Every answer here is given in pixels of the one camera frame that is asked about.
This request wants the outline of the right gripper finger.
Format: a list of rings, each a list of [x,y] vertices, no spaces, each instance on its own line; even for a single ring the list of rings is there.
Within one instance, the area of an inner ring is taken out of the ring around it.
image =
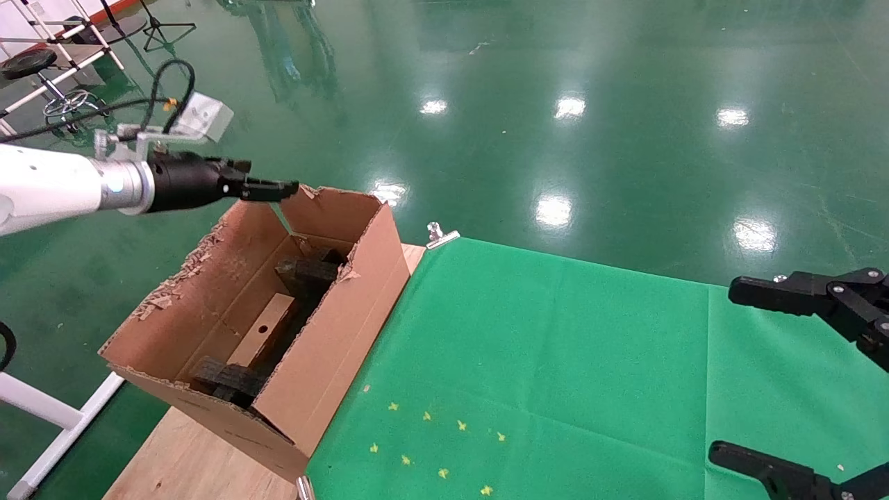
[[[786,461],[768,453],[727,441],[714,441],[708,459],[714,465],[755,478],[771,499],[886,499],[888,463],[868,469],[844,482],[800,463]]]
[[[817,316],[888,370],[888,278],[879,269],[839,276],[792,272],[771,281],[737,276],[731,303],[796,316]]]

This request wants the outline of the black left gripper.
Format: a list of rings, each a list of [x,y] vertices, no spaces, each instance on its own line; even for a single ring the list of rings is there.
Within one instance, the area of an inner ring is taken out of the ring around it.
[[[298,181],[245,178],[253,162],[180,151],[156,154],[147,161],[153,179],[148,213],[203,208],[236,197],[242,201],[280,203],[298,193]]]

